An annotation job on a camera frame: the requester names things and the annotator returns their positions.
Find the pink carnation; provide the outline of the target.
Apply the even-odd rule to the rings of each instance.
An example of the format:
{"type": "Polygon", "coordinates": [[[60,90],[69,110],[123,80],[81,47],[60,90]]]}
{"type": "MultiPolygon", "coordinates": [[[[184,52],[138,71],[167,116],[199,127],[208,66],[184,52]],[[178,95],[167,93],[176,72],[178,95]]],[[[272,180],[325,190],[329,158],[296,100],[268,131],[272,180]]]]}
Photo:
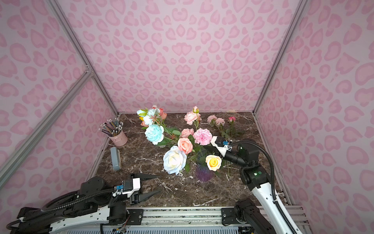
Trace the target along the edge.
{"type": "Polygon", "coordinates": [[[193,134],[193,138],[196,144],[206,146],[211,143],[213,135],[208,129],[200,128],[193,134]]]}

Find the small pink twin rose stem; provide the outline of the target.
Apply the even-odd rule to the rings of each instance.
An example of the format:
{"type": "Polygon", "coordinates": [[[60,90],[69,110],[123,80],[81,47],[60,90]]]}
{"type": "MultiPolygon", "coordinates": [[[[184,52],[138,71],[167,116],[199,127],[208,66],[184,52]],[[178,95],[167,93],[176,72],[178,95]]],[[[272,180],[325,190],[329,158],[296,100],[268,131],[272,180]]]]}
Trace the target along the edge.
{"type": "Polygon", "coordinates": [[[224,129],[225,120],[222,118],[218,118],[215,115],[210,115],[207,117],[207,123],[211,127],[215,127],[220,132],[221,136],[224,138],[230,138],[229,134],[224,129]]]}

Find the light pink double peony stem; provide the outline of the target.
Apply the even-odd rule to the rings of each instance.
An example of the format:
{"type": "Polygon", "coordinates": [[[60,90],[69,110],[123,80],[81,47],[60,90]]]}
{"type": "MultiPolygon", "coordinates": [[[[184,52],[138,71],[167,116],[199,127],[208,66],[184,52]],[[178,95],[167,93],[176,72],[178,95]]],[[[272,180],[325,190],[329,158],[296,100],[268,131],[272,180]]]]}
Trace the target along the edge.
{"type": "Polygon", "coordinates": [[[190,135],[194,134],[194,129],[183,129],[180,138],[188,138],[190,135]]]}

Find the magenta rose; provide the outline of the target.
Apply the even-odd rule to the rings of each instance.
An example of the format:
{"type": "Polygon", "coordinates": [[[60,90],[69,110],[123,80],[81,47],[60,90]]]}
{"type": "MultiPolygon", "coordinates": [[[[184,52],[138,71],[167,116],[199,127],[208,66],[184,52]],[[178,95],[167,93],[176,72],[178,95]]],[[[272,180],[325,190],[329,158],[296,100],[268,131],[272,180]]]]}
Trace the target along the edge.
{"type": "Polygon", "coordinates": [[[235,127],[236,118],[229,117],[228,122],[229,122],[229,129],[230,129],[230,132],[229,132],[230,138],[235,139],[235,138],[240,137],[243,134],[243,132],[236,129],[235,127]]]}

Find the pink rosebud spray stem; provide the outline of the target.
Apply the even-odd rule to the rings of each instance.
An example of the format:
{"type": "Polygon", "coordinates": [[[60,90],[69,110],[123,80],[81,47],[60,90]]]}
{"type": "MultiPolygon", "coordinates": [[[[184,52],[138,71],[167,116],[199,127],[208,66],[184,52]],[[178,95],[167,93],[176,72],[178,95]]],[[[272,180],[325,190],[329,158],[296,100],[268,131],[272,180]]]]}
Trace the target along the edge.
{"type": "Polygon", "coordinates": [[[197,130],[201,121],[199,108],[197,106],[193,107],[192,111],[186,113],[184,120],[188,125],[194,125],[195,129],[197,130]]]}

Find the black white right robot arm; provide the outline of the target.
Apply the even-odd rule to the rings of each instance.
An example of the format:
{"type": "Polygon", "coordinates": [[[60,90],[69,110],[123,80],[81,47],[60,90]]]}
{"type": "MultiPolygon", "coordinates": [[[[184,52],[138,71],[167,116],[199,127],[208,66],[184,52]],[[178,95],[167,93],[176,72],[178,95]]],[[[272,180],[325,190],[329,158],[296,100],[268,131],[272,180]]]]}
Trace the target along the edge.
{"type": "Polygon", "coordinates": [[[268,152],[255,141],[230,142],[214,136],[209,150],[219,153],[219,159],[240,166],[242,183],[260,202],[265,214],[251,199],[235,203],[233,214],[222,214],[222,224],[248,224],[250,234],[300,234],[301,230],[283,205],[275,188],[274,163],[268,152]]]}

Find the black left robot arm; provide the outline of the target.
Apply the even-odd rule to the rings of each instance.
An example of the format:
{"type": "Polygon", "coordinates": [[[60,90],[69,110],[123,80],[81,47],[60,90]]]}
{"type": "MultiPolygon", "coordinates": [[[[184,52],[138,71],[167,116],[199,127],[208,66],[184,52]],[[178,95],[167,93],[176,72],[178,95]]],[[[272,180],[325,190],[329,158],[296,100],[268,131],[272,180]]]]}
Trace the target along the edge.
{"type": "Polygon", "coordinates": [[[80,189],[53,199],[42,208],[23,207],[6,228],[13,234],[51,234],[87,224],[118,225],[123,229],[131,219],[142,218],[141,214],[131,214],[126,203],[136,205],[156,195],[157,191],[144,194],[142,183],[157,177],[135,173],[114,186],[95,176],[82,183],[80,189]]]}

